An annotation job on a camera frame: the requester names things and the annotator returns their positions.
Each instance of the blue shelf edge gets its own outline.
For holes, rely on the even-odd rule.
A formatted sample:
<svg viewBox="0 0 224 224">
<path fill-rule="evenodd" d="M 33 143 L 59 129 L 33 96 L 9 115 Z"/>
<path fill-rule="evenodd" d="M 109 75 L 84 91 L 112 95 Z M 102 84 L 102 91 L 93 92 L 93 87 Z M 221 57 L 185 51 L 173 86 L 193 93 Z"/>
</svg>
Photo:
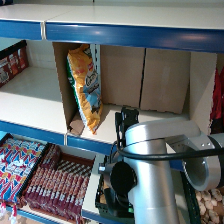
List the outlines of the blue shelf edge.
<svg viewBox="0 0 224 224">
<path fill-rule="evenodd" d="M 82 217 L 86 218 L 86 219 L 91 219 L 91 220 L 95 220 L 99 223 L 106 223 L 106 224 L 122 224 L 120 222 L 111 220 L 111 219 L 106 219 L 98 214 L 89 212 L 89 211 L 85 211 L 82 210 Z"/>
<path fill-rule="evenodd" d="M 75 136 L 67 136 L 67 146 L 85 149 L 96 153 L 101 153 L 103 155 L 110 155 L 110 149 L 112 144 L 107 144 L 103 142 L 92 141 L 89 139 L 84 139 Z M 170 168 L 173 170 L 183 172 L 183 166 L 181 160 L 171 160 Z"/>
<path fill-rule="evenodd" d="M 64 134 L 44 131 L 41 129 L 31 128 L 5 121 L 0 121 L 0 131 L 35 138 L 58 145 L 64 145 Z"/>
<path fill-rule="evenodd" d="M 6 206 L 6 210 L 9 212 L 12 212 L 12 208 L 10 206 Z M 20 216 L 23 216 L 25 218 L 32 219 L 32 220 L 35 220 L 37 222 L 44 223 L 44 224 L 60 224 L 59 222 L 55 222 L 55 221 L 40 217 L 38 215 L 34 215 L 32 213 L 25 212 L 20 209 L 17 209 L 17 214 Z"/>
<path fill-rule="evenodd" d="M 110 148 L 112 144 L 107 144 L 103 142 L 92 141 L 89 139 L 84 139 L 75 136 L 67 136 L 67 146 L 85 149 L 92 152 L 101 153 L 104 155 L 110 154 Z"/>
<path fill-rule="evenodd" d="M 224 53 L 224 30 L 46 22 L 50 41 Z"/>
<path fill-rule="evenodd" d="M 42 40 L 40 22 L 0 20 L 0 27 L 0 37 Z"/>
</svg>

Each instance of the chip bag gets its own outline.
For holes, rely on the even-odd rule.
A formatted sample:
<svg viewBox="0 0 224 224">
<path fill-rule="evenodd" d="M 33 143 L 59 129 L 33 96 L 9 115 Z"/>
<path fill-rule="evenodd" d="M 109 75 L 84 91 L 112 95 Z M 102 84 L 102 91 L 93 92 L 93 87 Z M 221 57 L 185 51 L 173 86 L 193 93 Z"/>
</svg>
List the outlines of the chip bag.
<svg viewBox="0 0 224 224">
<path fill-rule="evenodd" d="M 88 44 L 70 50 L 67 57 L 68 79 L 74 90 L 82 121 L 95 133 L 102 113 L 101 91 Z"/>
</svg>

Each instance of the shelf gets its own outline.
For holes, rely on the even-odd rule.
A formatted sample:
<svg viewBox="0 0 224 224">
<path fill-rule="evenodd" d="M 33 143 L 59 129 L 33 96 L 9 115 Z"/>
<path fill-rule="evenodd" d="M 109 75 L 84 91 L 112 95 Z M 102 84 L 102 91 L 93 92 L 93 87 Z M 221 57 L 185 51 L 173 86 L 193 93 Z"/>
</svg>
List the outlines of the shelf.
<svg viewBox="0 0 224 224">
<path fill-rule="evenodd" d="M 0 130 L 64 145 L 67 132 L 55 70 L 28 67 L 0 89 Z"/>
<path fill-rule="evenodd" d="M 222 3 L 95 2 L 73 7 L 46 22 L 48 40 L 224 52 Z"/>
<path fill-rule="evenodd" d="M 224 52 L 223 3 L 15 4 L 0 8 L 0 36 Z"/>
<path fill-rule="evenodd" d="M 69 6 L 15 4 L 0 7 L 0 36 L 41 40 L 44 22 L 70 11 Z"/>
<path fill-rule="evenodd" d="M 101 115 L 101 123 L 93 135 L 87 128 L 83 130 L 80 137 L 72 136 L 67 137 L 67 145 L 77 148 L 85 148 L 90 151 L 109 155 L 112 143 L 117 139 L 115 130 L 115 113 L 121 112 L 121 106 L 104 105 Z M 160 113 L 156 111 L 141 111 L 139 110 L 139 123 L 145 121 L 152 121 L 164 118 L 182 118 L 187 115 L 177 115 L 174 113 Z"/>
<path fill-rule="evenodd" d="M 97 154 L 92 169 L 92 174 L 89 180 L 89 185 L 86 191 L 86 196 L 84 199 L 82 207 L 82 216 L 88 219 L 93 219 L 97 222 L 107 223 L 107 224 L 119 224 L 119 222 L 107 220 L 100 216 L 99 210 L 95 207 L 95 197 L 96 190 L 98 188 L 100 174 L 98 174 L 99 163 L 102 163 L 104 156 Z M 181 180 L 180 173 L 177 171 L 171 171 L 174 185 L 175 198 L 177 202 L 178 214 L 181 224 L 190 224 L 188 208 L 185 200 L 185 195 L 183 191 L 183 184 Z"/>
</svg>

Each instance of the black cable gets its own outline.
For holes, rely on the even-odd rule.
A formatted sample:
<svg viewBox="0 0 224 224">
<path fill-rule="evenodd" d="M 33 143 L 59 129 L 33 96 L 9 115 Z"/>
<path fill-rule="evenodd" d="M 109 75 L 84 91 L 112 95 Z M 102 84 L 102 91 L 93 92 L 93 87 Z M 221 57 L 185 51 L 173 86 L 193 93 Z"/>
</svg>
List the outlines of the black cable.
<svg viewBox="0 0 224 224">
<path fill-rule="evenodd" d="M 129 208 L 130 206 L 129 206 L 129 201 L 128 201 L 128 199 L 127 200 L 125 200 L 124 198 L 122 198 L 120 195 L 118 195 L 117 193 L 116 193 L 116 199 L 117 199 L 117 201 L 118 201 L 118 203 L 122 206 L 122 207 L 125 207 L 125 208 Z"/>
<path fill-rule="evenodd" d="M 119 144 L 117 144 L 117 151 L 119 152 L 120 155 L 124 157 L 130 158 L 130 159 L 147 160 L 147 161 L 190 159 L 190 158 L 216 156 L 216 155 L 224 154 L 224 148 L 220 148 L 220 149 L 206 149 L 206 150 L 181 152 L 181 153 L 138 155 L 138 154 L 132 154 L 132 153 L 128 153 L 121 150 L 119 147 Z"/>
<path fill-rule="evenodd" d="M 112 146 L 111 146 L 111 148 L 110 148 L 110 163 L 111 163 L 111 155 L 112 155 L 112 152 L 113 152 L 113 148 L 114 148 L 114 146 L 117 144 L 117 141 L 115 141 L 113 144 L 112 144 Z"/>
</svg>

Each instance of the candy bar package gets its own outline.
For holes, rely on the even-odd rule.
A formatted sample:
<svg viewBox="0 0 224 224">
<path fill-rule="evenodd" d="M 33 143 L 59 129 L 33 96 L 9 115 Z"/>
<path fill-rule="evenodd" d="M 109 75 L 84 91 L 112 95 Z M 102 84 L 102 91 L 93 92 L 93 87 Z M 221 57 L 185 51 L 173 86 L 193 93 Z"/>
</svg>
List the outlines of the candy bar package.
<svg viewBox="0 0 224 224">
<path fill-rule="evenodd" d="M 34 211 L 80 223 L 82 203 L 94 160 L 67 155 L 60 151 L 60 159 L 55 159 L 57 164 L 51 166 L 51 160 L 57 151 L 60 151 L 58 146 L 49 147 L 36 175 L 30 180 L 25 199 Z M 40 170 L 45 172 L 38 181 Z"/>
<path fill-rule="evenodd" d="M 52 145 L 41 167 L 47 169 L 56 169 L 60 159 L 61 150 L 57 145 Z"/>
<path fill-rule="evenodd" d="M 0 51 L 0 88 L 29 66 L 26 46 L 22 40 Z"/>
<path fill-rule="evenodd" d="M 69 51 L 67 70 L 82 121 L 92 133 L 95 133 L 100 123 L 103 104 L 98 74 L 88 44 Z"/>
<path fill-rule="evenodd" d="M 22 191 L 26 188 L 30 175 L 35 173 L 24 195 L 29 200 L 29 195 L 33 194 L 43 176 L 44 169 L 36 170 L 35 165 L 44 149 L 45 146 L 40 143 L 18 140 L 10 134 L 0 141 L 0 201 L 23 206 L 25 201 Z"/>
</svg>

